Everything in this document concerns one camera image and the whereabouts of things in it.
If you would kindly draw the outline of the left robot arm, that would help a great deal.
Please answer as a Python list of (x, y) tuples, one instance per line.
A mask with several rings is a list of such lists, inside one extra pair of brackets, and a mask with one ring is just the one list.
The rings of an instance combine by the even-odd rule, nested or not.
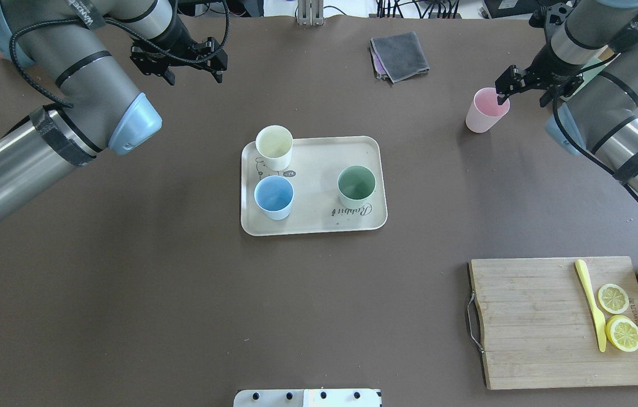
[(0, 1), (0, 52), (50, 100), (0, 139), (0, 221), (105, 149), (128, 154), (163, 121), (96, 35), (112, 25), (144, 75), (174, 84), (173, 66), (221, 82), (225, 41), (199, 43), (176, 1)]

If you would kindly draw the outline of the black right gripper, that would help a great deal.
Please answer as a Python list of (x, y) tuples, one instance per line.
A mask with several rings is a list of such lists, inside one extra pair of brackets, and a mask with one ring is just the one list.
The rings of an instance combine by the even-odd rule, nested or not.
[(558, 57), (549, 43), (534, 57), (531, 65), (524, 69), (510, 65), (495, 80), (497, 105), (502, 106), (510, 96), (528, 90), (543, 90), (539, 106), (551, 106), (560, 96), (572, 96), (584, 82), (581, 64), (570, 64)]

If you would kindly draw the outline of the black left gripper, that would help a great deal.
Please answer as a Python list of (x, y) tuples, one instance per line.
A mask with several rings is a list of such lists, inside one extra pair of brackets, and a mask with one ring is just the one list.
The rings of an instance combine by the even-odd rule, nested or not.
[(162, 34), (145, 41), (135, 40), (130, 60), (145, 75), (161, 76), (170, 86), (176, 75), (170, 67), (189, 66), (209, 72), (218, 84), (228, 68), (228, 55), (216, 38), (202, 43), (193, 40), (184, 23), (171, 23)]

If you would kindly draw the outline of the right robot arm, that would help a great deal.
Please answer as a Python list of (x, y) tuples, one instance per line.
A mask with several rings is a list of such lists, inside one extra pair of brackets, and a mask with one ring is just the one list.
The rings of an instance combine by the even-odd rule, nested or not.
[(608, 172), (638, 203), (638, 1), (556, 3), (531, 18), (545, 43), (531, 64), (508, 67), (497, 102), (543, 90), (546, 131)]

